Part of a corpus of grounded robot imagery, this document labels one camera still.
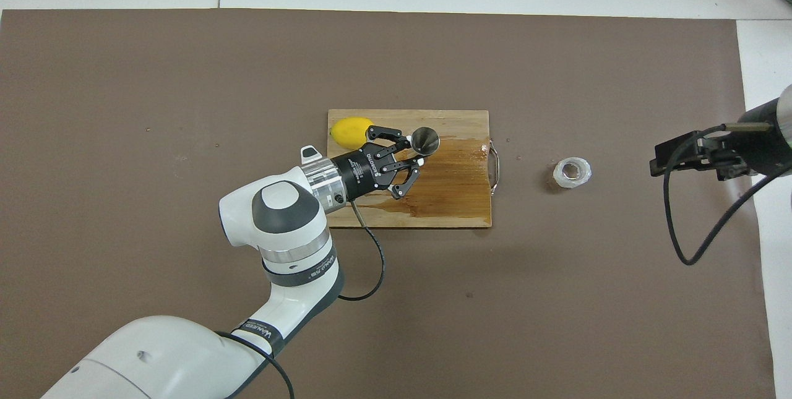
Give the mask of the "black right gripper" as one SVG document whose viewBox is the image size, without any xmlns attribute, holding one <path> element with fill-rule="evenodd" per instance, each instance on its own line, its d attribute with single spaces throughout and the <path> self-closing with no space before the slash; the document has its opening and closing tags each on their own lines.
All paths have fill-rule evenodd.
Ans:
<svg viewBox="0 0 792 399">
<path fill-rule="evenodd" d="M 750 168 L 760 174 L 790 163 L 791 160 L 791 102 L 789 98 L 775 98 L 757 108 L 750 109 L 740 117 L 741 122 L 766 122 L 770 129 L 752 132 L 742 139 L 741 154 L 733 148 L 730 135 L 719 135 L 705 139 L 707 151 L 696 139 L 700 131 L 679 135 L 654 145 L 650 160 L 651 177 L 659 177 L 668 168 L 672 171 L 707 169 L 704 158 L 715 170 L 717 180 L 750 175 Z"/>
</svg>

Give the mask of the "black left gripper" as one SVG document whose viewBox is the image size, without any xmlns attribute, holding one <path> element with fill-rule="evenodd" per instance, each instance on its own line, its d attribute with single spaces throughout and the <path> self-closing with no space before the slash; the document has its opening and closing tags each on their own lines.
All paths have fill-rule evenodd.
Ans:
<svg viewBox="0 0 792 399">
<path fill-rule="evenodd" d="M 376 140 L 391 145 L 379 145 Z M 410 139 L 400 129 L 371 125 L 366 129 L 366 151 L 355 150 L 330 159 L 342 180 L 349 202 L 374 191 L 387 191 L 394 199 L 402 199 L 418 181 L 423 157 L 397 160 L 396 153 L 411 148 Z"/>
</svg>

